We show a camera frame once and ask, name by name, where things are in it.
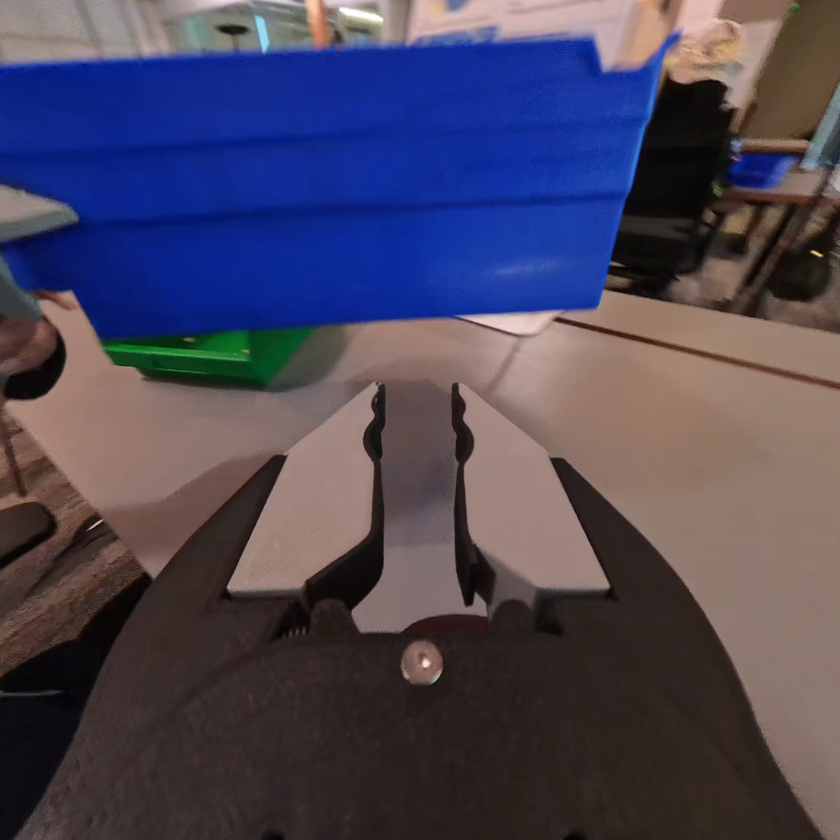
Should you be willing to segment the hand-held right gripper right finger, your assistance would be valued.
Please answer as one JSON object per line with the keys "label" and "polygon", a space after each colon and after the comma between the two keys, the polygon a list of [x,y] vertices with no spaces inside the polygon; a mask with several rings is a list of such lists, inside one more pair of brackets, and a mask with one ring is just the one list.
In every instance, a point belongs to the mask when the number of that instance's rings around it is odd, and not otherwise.
{"label": "hand-held right gripper right finger", "polygon": [[467,606],[604,595],[606,574],[548,452],[466,385],[451,390],[455,567]]}

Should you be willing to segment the small blue bin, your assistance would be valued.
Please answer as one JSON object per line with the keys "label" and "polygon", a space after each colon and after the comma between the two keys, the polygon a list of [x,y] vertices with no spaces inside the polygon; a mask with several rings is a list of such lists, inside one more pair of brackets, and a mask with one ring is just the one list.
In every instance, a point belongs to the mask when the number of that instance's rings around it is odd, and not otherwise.
{"label": "small blue bin", "polygon": [[741,153],[730,163],[727,183],[751,190],[773,190],[790,173],[798,158],[794,154]]}

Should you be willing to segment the green plastic bin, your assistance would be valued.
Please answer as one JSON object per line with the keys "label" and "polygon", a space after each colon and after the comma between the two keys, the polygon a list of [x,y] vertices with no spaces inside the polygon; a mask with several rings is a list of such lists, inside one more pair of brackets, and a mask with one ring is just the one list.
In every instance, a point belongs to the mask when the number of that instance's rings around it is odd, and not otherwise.
{"label": "green plastic bin", "polygon": [[315,331],[232,331],[100,343],[115,365],[151,379],[265,387]]}

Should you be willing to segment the blue plastic bin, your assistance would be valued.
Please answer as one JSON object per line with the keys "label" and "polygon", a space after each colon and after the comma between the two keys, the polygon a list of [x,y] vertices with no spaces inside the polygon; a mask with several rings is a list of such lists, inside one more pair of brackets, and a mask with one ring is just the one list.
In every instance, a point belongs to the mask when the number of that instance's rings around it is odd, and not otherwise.
{"label": "blue plastic bin", "polygon": [[593,309],[674,41],[2,66],[2,185],[78,217],[4,256],[105,340]]}

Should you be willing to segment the person's left hand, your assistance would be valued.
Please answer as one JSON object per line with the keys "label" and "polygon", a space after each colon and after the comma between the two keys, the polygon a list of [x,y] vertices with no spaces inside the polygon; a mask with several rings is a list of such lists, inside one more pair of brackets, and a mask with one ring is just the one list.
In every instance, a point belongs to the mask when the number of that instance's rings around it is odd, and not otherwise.
{"label": "person's left hand", "polygon": [[[36,290],[31,295],[39,306],[49,301],[63,309],[73,309],[75,301],[65,292]],[[1,317],[1,377],[27,371],[42,364],[55,350],[56,340],[62,338],[56,326],[45,315],[36,322],[9,321]]]}

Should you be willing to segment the black handbag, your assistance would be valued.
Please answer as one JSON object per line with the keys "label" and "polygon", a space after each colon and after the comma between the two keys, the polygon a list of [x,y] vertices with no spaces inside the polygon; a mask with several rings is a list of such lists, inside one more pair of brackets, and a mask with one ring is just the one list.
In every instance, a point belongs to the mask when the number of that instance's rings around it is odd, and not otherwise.
{"label": "black handbag", "polygon": [[813,247],[787,254],[774,268],[767,289],[782,301],[812,303],[826,292],[832,278],[831,252]]}

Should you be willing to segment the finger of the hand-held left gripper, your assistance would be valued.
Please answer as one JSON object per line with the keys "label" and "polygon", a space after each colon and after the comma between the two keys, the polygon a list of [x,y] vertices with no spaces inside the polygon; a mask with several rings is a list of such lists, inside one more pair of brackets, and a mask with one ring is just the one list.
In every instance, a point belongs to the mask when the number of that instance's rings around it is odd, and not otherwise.
{"label": "finger of the hand-held left gripper", "polygon": [[36,322],[43,312],[36,299],[18,285],[6,260],[1,258],[1,316],[9,321]]}
{"label": "finger of the hand-held left gripper", "polygon": [[66,204],[1,186],[1,242],[43,235],[78,222],[77,213]]}

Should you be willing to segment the printed instruction sheet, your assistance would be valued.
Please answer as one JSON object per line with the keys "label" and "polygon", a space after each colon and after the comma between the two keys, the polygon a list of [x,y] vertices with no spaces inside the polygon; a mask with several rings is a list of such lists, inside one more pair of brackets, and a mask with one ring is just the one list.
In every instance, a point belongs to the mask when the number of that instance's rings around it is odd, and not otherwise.
{"label": "printed instruction sheet", "polygon": [[603,52],[620,47],[635,1],[415,1],[406,41],[592,37]]}

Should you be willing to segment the person's dark clothing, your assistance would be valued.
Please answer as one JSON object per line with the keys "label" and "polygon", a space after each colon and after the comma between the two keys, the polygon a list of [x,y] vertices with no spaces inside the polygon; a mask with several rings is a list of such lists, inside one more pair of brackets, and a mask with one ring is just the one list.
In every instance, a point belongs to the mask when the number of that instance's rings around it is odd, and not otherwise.
{"label": "person's dark clothing", "polygon": [[15,838],[51,782],[78,723],[77,706],[55,689],[3,692],[1,838]]}

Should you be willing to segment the wooden desk with black legs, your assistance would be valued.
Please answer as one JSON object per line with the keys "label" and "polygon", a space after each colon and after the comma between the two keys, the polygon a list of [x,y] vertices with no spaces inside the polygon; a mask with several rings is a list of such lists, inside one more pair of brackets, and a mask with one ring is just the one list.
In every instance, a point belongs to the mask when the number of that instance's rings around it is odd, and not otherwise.
{"label": "wooden desk with black legs", "polygon": [[714,307],[722,312],[753,317],[765,298],[771,296],[767,283],[774,268],[790,252],[825,248],[835,258],[838,245],[838,189],[833,185],[838,167],[793,174],[773,190],[751,190],[731,186],[714,206],[725,217],[741,207],[755,210],[763,219],[780,209],[778,223],[742,275],[736,290]]}

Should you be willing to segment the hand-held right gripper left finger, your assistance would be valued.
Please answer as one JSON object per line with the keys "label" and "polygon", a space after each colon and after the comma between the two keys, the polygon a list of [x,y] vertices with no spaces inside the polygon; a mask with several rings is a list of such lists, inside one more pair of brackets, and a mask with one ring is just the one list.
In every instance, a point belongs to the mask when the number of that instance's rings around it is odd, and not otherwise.
{"label": "hand-held right gripper left finger", "polygon": [[227,584],[235,596],[364,599],[384,569],[382,432],[375,382],[287,451]]}

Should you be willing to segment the black office chair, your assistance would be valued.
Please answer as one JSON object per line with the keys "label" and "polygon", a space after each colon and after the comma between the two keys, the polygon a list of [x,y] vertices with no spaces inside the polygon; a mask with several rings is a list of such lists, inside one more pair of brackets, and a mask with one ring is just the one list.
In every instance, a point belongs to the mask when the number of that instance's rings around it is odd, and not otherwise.
{"label": "black office chair", "polygon": [[625,291],[662,298],[705,261],[721,227],[711,207],[731,160],[727,95],[719,80],[665,79],[611,257],[610,274],[628,281]]}

